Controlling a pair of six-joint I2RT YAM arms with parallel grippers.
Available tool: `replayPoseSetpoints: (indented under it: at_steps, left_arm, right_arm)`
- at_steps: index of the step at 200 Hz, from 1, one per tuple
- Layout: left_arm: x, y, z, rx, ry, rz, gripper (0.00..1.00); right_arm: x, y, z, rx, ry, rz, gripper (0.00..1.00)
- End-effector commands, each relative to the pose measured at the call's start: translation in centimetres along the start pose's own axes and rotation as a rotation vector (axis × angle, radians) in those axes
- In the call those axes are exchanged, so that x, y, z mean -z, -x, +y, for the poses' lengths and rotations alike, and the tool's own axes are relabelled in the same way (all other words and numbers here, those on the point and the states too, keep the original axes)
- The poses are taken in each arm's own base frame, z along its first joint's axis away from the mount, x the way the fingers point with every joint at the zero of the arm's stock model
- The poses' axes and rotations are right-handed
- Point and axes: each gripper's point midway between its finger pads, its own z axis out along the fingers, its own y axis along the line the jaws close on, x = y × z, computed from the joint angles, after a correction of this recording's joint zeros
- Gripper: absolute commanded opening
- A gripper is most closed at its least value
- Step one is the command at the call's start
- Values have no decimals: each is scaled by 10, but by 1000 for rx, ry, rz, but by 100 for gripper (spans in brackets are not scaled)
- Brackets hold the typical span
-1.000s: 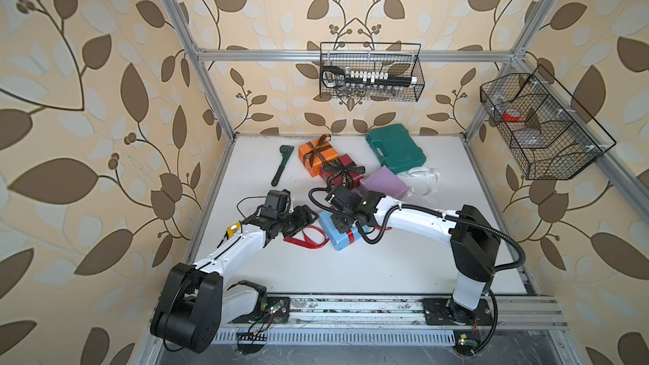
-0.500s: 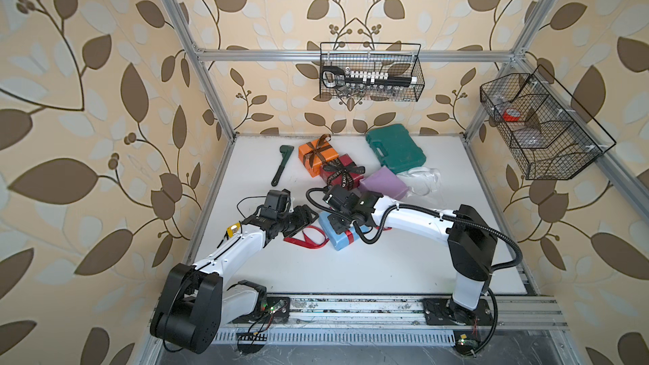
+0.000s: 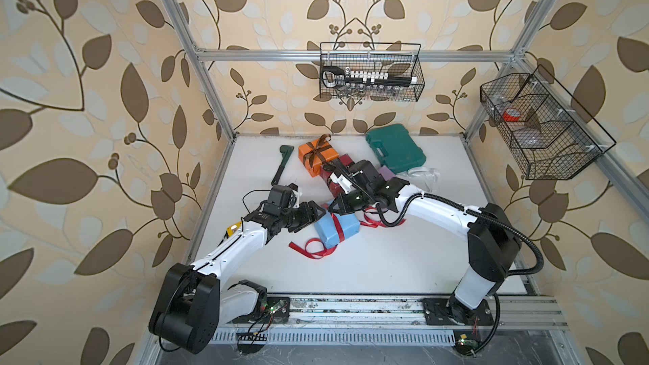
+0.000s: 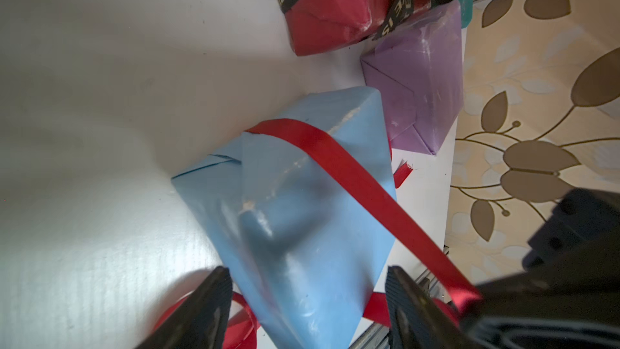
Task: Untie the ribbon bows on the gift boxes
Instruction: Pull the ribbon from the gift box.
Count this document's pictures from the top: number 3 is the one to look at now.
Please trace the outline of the red ribbon bow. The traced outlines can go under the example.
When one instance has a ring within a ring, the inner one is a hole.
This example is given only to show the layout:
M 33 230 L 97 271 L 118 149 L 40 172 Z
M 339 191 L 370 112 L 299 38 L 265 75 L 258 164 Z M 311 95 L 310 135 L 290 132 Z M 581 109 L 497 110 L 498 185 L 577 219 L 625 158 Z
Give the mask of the red ribbon bow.
M 358 234 L 362 227 L 387 228 L 387 225 L 379 220 L 377 209 L 368 208 L 363 211 L 361 220 L 355 214 L 341 216 L 329 213 L 317 221 L 314 227 L 317 236 L 310 238 L 304 246 L 294 242 L 288 245 L 291 250 L 310 260 L 322 260 L 332 255 L 341 243 Z

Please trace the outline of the white ribbon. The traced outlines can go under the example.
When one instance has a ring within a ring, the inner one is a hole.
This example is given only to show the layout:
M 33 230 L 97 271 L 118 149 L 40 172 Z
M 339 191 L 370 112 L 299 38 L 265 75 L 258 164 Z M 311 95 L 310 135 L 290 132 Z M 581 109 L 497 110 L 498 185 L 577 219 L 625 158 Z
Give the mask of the white ribbon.
M 439 190 L 440 172 L 435 168 L 414 167 L 400 177 L 427 193 L 435 194 Z

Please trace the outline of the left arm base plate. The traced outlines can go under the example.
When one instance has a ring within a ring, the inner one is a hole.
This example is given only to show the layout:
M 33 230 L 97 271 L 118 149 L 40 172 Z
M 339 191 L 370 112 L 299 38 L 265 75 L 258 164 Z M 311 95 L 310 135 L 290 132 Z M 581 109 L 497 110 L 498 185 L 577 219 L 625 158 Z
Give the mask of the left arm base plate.
M 253 313 L 236 318 L 234 324 L 253 324 L 257 320 L 273 317 L 274 324 L 286 324 L 290 317 L 291 299 L 288 296 L 270 296 Z

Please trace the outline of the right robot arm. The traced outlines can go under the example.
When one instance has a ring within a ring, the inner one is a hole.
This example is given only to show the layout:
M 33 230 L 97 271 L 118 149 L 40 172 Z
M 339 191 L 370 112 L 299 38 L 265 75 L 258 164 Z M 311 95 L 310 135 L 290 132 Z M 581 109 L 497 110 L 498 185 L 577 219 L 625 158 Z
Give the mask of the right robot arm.
M 342 188 L 329 212 L 344 216 L 373 208 L 386 227 L 400 226 L 407 216 L 414 216 L 467 242 L 469 267 L 449 298 L 451 309 L 474 311 L 507 278 L 536 275 L 544 268 L 539 247 L 515 229 L 496 204 L 460 204 L 400 177 L 386 180 L 367 160 L 350 167 L 335 160 L 326 171 Z

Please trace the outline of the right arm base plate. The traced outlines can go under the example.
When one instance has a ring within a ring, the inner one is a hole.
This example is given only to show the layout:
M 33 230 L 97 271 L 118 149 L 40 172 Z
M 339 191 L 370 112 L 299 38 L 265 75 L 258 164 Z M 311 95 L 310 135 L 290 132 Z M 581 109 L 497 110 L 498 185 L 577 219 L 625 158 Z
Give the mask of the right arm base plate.
M 424 318 L 431 326 L 492 326 L 494 312 L 483 299 L 476 309 L 468 309 L 454 297 L 429 297 L 422 300 Z

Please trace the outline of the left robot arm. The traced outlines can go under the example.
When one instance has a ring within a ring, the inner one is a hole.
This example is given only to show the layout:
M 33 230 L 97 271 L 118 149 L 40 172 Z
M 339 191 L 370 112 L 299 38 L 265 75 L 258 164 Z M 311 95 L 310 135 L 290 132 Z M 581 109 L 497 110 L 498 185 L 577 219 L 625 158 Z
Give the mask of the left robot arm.
M 170 268 L 149 320 L 150 334 L 197 354 L 219 325 L 241 317 L 259 321 L 273 314 L 266 287 L 247 280 L 230 286 L 228 280 L 282 230 L 297 233 L 326 212 L 314 201 L 298 201 L 294 184 L 273 186 L 215 250 L 189 265 Z

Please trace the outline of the blue gift box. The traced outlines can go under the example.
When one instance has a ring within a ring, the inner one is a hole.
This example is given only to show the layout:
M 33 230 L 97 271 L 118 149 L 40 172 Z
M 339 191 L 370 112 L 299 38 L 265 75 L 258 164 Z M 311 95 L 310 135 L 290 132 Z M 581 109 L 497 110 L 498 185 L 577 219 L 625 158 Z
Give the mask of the blue gift box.
M 340 216 L 327 213 L 314 223 L 321 243 L 326 249 L 335 248 L 339 243 L 356 235 L 361 223 L 355 215 Z

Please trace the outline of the purple gift box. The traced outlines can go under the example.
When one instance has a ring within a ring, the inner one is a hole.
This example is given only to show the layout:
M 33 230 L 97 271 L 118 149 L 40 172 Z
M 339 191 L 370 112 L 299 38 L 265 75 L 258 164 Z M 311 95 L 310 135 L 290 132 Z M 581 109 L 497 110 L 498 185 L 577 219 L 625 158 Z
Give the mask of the purple gift box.
M 383 179 L 385 179 L 386 182 L 389 182 L 395 177 L 395 173 L 386 166 L 380 167 L 379 174 L 383 177 Z

